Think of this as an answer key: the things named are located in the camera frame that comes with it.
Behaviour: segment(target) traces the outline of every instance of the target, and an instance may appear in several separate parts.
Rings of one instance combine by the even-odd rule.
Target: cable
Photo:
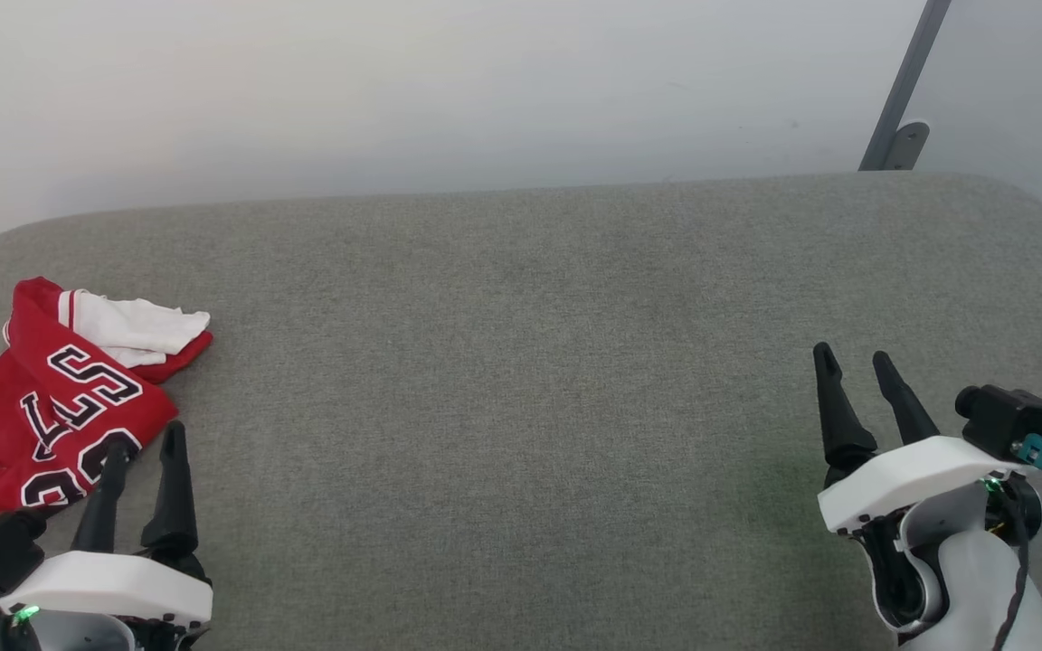
[[[1020,549],[1020,569],[1016,572],[1016,593],[1012,595],[1012,600],[1008,603],[1008,617],[1004,623],[999,626],[999,633],[996,633],[996,643],[991,647],[991,651],[1002,651],[1008,642],[1008,635],[1012,633],[1012,627],[1016,626],[1016,618],[1020,614],[1020,601],[1024,600],[1024,590],[1026,589],[1026,573],[1028,572],[1028,534],[1026,534],[1026,524],[1024,524],[1024,508],[1020,506],[1018,500],[1010,498],[1002,499],[1008,515],[1012,517],[1012,522],[1016,523],[1016,534]]]

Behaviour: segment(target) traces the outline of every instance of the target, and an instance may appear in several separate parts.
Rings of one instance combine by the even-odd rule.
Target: jersey lettering
[[[104,380],[102,386],[92,389],[92,393],[102,397],[113,407],[132,400],[144,393],[140,383],[132,382],[124,374],[102,361],[91,361],[91,355],[75,346],[63,346],[51,357],[46,358],[51,368],[75,382],[85,384]]]
[[[34,453],[30,457],[34,461],[50,461],[54,458],[51,449],[54,448],[55,442],[71,432],[71,428],[58,422],[51,425],[43,422],[43,416],[38,411],[38,393],[31,392],[25,395],[18,401],[18,405],[22,407],[31,431],[38,436],[38,445],[34,446]]]
[[[57,400],[52,400],[51,402],[54,403],[54,412],[58,414],[63,418],[63,421],[67,425],[70,425],[71,429],[76,429],[76,431],[85,428],[86,424],[94,421],[96,416],[106,410],[106,407],[99,404],[98,400],[93,399],[92,396],[86,394],[75,396],[73,402],[79,405],[79,411],[72,411]]]

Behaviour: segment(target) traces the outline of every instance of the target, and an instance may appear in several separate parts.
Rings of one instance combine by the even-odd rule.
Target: green led light
[[[26,620],[33,618],[36,612],[38,606],[26,606],[24,609],[18,610],[16,614],[17,625],[21,625],[22,622],[26,622]]]

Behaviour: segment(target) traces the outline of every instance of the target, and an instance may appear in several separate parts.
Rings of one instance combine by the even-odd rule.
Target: gray metal frame
[[[931,46],[935,44],[936,34],[939,33],[939,25],[943,24],[943,17],[947,16],[949,6],[950,0],[927,0],[923,5],[919,24],[915,26],[907,53],[902,54],[902,62],[898,66],[894,84],[890,86],[890,94],[887,95],[879,122],[875,124],[871,143],[867,144],[860,172],[887,168],[898,123],[902,120],[902,112],[907,111],[907,103],[911,100],[915,82],[919,81],[919,74],[922,73],[922,64],[927,60]]]

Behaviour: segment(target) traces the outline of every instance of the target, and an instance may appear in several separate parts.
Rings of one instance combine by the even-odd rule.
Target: gray fabric cushion
[[[885,446],[875,350],[950,434],[966,384],[1042,396],[1042,203],[979,177],[66,218],[0,235],[0,325],[36,275],[215,315],[167,384],[210,650],[886,648],[863,553],[816,507],[812,346]],[[1042,531],[1032,572],[1042,593]]]

